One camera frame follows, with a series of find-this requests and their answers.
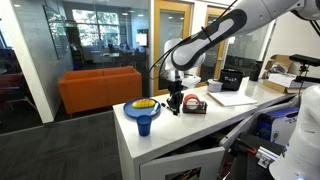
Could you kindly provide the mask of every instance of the cabinet door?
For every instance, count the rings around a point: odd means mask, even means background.
[[[140,166],[141,180],[216,179],[224,148],[156,159]]]
[[[232,131],[230,131],[221,141],[220,146],[223,146],[226,150],[229,149],[234,140],[237,139],[241,132],[247,132],[252,124],[253,116],[250,116],[240,122]]]

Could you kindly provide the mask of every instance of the robotic arm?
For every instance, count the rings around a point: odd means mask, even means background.
[[[243,0],[227,15],[174,46],[166,70],[175,71],[178,77],[179,71],[200,65],[203,62],[201,55],[209,48],[230,36],[258,29],[288,11],[303,20],[319,20],[320,0]],[[179,83],[176,85],[170,91],[175,97],[171,105],[179,109],[177,103],[182,102],[183,94]],[[303,93],[298,123],[289,140],[290,145],[287,145],[286,156],[270,165],[275,179],[319,179],[319,101],[320,86],[310,87]]]
[[[221,41],[258,29],[288,11],[302,10],[304,5],[304,0],[243,0],[227,15],[173,49],[169,54],[172,64],[180,71],[196,67],[202,63],[199,57]]]
[[[183,71],[202,64],[205,59],[204,53],[209,48],[230,36],[258,29],[288,11],[295,10],[298,14],[305,7],[305,0],[243,0],[227,15],[219,18],[197,34],[183,41],[178,39],[169,41],[165,45],[165,50],[170,50],[167,59],[165,59],[166,70],[169,72],[167,80],[171,96],[167,103],[174,115],[180,113],[179,108],[183,99],[181,93]]]

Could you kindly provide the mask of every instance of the small object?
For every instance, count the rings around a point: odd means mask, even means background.
[[[213,79],[208,79],[206,81],[206,84],[208,85],[208,91],[209,92],[220,92],[222,83],[219,81],[214,81]]]
[[[140,136],[148,136],[151,128],[151,116],[141,115],[137,118],[138,131]]]
[[[279,158],[278,155],[261,146],[257,151],[256,157],[259,159],[258,164],[264,167],[265,169],[267,169],[269,164],[271,164],[273,161]]]
[[[156,102],[152,99],[139,99],[132,103],[132,107],[134,108],[146,108],[146,107],[152,107],[156,104]]]
[[[171,108],[169,108],[168,106],[166,106],[164,103],[161,103],[161,106],[168,109],[169,111],[173,112],[173,110]]]
[[[206,114],[207,103],[200,101],[195,94],[187,95],[183,100],[182,111],[184,113]]]
[[[154,105],[153,110],[151,111],[151,116],[157,113],[158,107],[159,107],[159,103],[157,102],[156,105]]]
[[[198,76],[189,76],[182,80],[181,85],[187,88],[194,88],[200,81],[201,81],[201,78]]]
[[[251,73],[249,77],[250,81],[258,81],[261,67],[262,67],[262,61],[256,61],[253,64],[253,66],[251,67]]]
[[[220,71],[219,82],[222,84],[222,89],[230,91],[238,91],[241,85],[244,72],[233,69],[222,69]]]
[[[127,101],[124,106],[123,106],[123,111],[124,113],[129,116],[130,118],[133,118],[133,119],[137,119],[139,116],[141,115],[148,115],[150,116],[151,115],[151,111],[154,109],[154,107],[147,107],[147,108],[134,108],[132,106],[133,102],[135,102],[136,100],[139,100],[139,99],[145,99],[145,98],[134,98],[134,99],[131,99],[129,101]],[[156,116],[157,114],[159,114],[161,112],[161,107],[158,106],[158,109],[156,110],[156,114],[154,115],[151,115],[151,117],[154,117]]]

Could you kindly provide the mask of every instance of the white desk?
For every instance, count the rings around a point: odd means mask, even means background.
[[[127,117],[123,112],[124,104],[113,106],[123,179],[140,179],[141,165],[239,122],[251,116],[258,109],[292,96],[281,94],[260,83],[248,82],[248,78],[243,80],[239,91],[257,100],[258,103],[222,107],[207,94],[206,87],[184,91],[185,96],[193,93],[201,101],[206,101],[207,114],[182,113],[180,116],[174,116],[172,112],[161,108],[160,115],[152,122],[151,133],[148,137],[139,136],[135,120]],[[154,97],[160,103],[166,102],[167,98],[169,95]]]

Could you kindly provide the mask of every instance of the white robotic arm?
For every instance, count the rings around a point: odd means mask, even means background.
[[[300,11],[305,7],[304,2],[304,0],[243,0],[227,15],[180,43],[171,51],[169,59],[174,68],[180,71],[199,66],[203,61],[199,57],[209,48],[230,36],[258,29],[288,11]]]
[[[203,62],[201,55],[209,48],[230,36],[258,29],[288,11],[304,20],[319,20],[320,0],[243,0],[227,15],[175,46],[168,58],[171,70],[186,71],[200,65]],[[174,105],[181,102],[183,94],[171,94],[179,97],[176,98],[178,101],[172,101]],[[319,102],[320,85],[303,93],[297,126],[286,155],[270,165],[275,179],[320,179]]]

